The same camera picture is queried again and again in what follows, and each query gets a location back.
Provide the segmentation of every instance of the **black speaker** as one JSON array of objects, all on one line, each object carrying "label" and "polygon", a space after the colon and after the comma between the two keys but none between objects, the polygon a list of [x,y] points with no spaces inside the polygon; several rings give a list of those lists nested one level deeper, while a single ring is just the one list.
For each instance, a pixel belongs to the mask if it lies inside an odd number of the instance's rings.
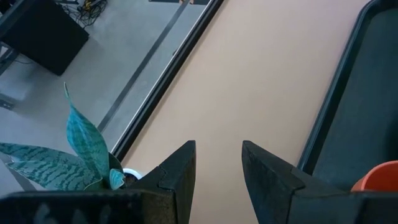
[{"label": "black speaker", "polygon": [[88,40],[52,0],[17,1],[0,18],[0,41],[56,75],[62,75]]}]

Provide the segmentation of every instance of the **cable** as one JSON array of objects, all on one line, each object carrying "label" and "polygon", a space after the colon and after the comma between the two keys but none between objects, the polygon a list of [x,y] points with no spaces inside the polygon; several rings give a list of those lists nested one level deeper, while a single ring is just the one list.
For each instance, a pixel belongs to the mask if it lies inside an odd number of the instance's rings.
[{"label": "cable", "polygon": [[94,3],[90,0],[86,0],[83,6],[73,8],[66,4],[62,6],[62,9],[85,29],[94,24],[105,10],[107,3],[107,0],[97,0],[94,1]]},{"label": "cable", "polygon": [[21,61],[19,61],[19,60],[13,60],[14,62],[18,62],[18,63],[21,63],[21,64],[24,64],[24,65],[30,65],[30,64],[32,64],[33,62],[21,62]]}]

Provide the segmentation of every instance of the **black tray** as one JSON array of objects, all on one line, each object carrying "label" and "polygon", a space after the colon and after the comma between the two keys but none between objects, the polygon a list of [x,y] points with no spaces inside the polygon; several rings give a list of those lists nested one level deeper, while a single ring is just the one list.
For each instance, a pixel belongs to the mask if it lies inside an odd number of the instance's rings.
[{"label": "black tray", "polygon": [[298,168],[349,190],[391,160],[398,160],[398,0],[373,0],[358,16]]}]

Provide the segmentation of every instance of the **snake plant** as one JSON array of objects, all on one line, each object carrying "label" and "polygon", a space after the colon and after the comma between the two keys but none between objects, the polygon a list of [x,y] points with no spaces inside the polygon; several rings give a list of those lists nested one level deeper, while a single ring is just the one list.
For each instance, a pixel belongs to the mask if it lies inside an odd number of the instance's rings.
[{"label": "snake plant", "polygon": [[108,152],[101,133],[72,104],[67,139],[77,156],[40,146],[0,142],[0,152],[12,157],[10,169],[49,190],[116,190],[124,185],[120,162]]}]

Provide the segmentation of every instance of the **concrete floor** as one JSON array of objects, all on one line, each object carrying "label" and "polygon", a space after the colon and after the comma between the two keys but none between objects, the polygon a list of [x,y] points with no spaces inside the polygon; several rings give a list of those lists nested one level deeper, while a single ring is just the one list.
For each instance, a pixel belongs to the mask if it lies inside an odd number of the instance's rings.
[{"label": "concrete floor", "polygon": [[[68,83],[75,106],[98,125],[178,7],[179,4],[148,0],[109,1],[101,17],[86,28],[89,41],[61,77],[35,63],[14,62],[0,76],[0,93],[17,101],[13,111],[0,108],[0,141],[73,153],[66,139],[69,110],[63,83]],[[109,150],[204,8],[187,6],[141,73],[103,131]],[[24,56],[18,60],[30,62]],[[0,195],[21,190],[4,164],[0,164],[0,174]]]}]

